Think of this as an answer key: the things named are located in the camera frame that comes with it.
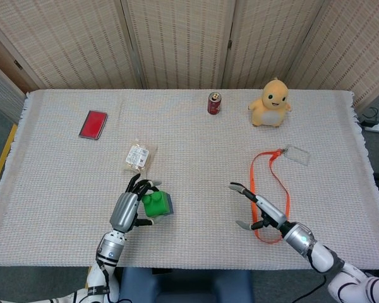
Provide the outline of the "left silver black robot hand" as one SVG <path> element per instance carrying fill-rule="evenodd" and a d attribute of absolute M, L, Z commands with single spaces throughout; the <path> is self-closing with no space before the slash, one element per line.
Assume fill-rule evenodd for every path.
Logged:
<path fill-rule="evenodd" d="M 138 218 L 138 207 L 142 197 L 147 191 L 157 192 L 157 186 L 161 181 L 140 180 L 141 174 L 137 174 L 129 181 L 125 192 L 120 195 L 110 218 L 110 224 L 114 230 L 121 233 L 128 233 L 133 227 L 155 225 L 159 223 L 163 216 L 154 218 Z"/>

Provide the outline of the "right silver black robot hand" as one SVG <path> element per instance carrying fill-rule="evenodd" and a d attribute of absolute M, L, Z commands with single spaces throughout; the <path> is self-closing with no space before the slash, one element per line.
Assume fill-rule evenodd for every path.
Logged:
<path fill-rule="evenodd" d="M 246 196 L 255 206 L 257 206 L 261 213 L 262 219 L 257 221 L 255 220 L 253 223 L 245 223 L 240 220 L 236 220 L 236 224 L 245 230 L 258 230 L 263 227 L 268 227 L 271 225 L 276 229 L 280 229 L 280 227 L 287 221 L 287 217 L 284 213 L 282 213 L 276 206 L 271 204 L 267 199 L 263 196 L 253 194 L 249 189 L 245 188 L 242 184 L 231 182 L 229 188 L 233 191 L 237 191 L 238 193 Z"/>

